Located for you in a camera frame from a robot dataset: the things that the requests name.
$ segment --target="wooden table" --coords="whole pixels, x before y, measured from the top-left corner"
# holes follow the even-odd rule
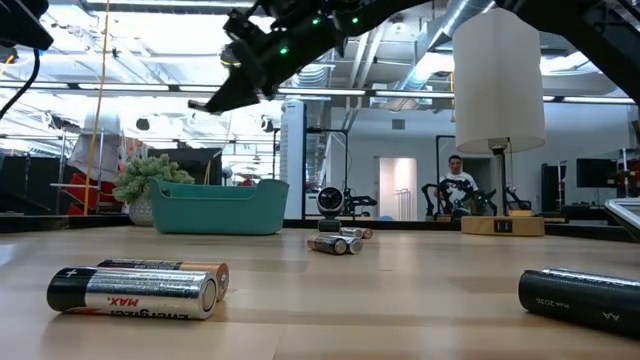
[[[7,360],[605,360],[640,344],[529,315],[524,269],[640,272],[640,246],[569,238],[378,231],[358,256],[310,252],[308,230],[270,237],[163,236],[98,228],[0,236],[0,349]],[[205,322],[58,315],[66,265],[107,257],[224,260],[227,298]]]

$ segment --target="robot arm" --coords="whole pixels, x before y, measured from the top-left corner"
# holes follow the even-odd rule
[[[398,11],[431,0],[257,0],[245,13],[233,10],[224,25],[242,64],[209,102],[189,107],[220,113],[273,99],[278,86],[335,48],[344,56],[346,39],[380,25]],[[613,9],[618,4],[640,23],[625,0],[496,0],[534,28],[564,36],[636,103],[640,103],[640,33]],[[258,8],[274,17],[271,32],[249,21]]]

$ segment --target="person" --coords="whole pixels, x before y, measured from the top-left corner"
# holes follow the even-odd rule
[[[473,191],[478,191],[478,185],[476,185],[475,180],[473,180],[473,176],[462,171],[462,158],[458,155],[451,155],[449,157],[449,173],[441,176],[438,182],[442,182],[445,179],[456,181],[466,180],[469,182],[469,186],[471,186]],[[449,193],[449,201],[451,201],[452,204],[455,204],[456,200],[462,200],[466,195],[466,193],[462,189],[458,188],[456,184],[450,183],[447,185],[446,189]],[[438,195],[438,190],[436,189],[435,196],[439,198]]]

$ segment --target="silver battery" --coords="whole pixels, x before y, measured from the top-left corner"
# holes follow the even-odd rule
[[[340,235],[357,237],[362,239],[362,229],[360,228],[340,228]]]
[[[542,270],[543,273],[552,274],[557,276],[564,276],[574,279],[591,280],[597,282],[606,282],[611,284],[626,285],[626,286],[640,286],[640,281],[631,279],[619,278],[614,276],[597,275],[591,273],[585,273],[580,271],[574,271],[556,267],[546,267]]]
[[[362,239],[355,236],[342,236],[342,235],[332,235],[335,239],[342,239],[347,243],[347,253],[352,255],[358,255],[362,251],[364,247],[364,243]]]
[[[204,320],[217,288],[204,271],[69,267],[51,280],[47,302],[62,312]]]

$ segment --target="plastic bin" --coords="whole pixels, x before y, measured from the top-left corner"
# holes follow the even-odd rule
[[[185,185],[151,179],[153,225],[161,233],[270,235],[282,229],[289,184]]]

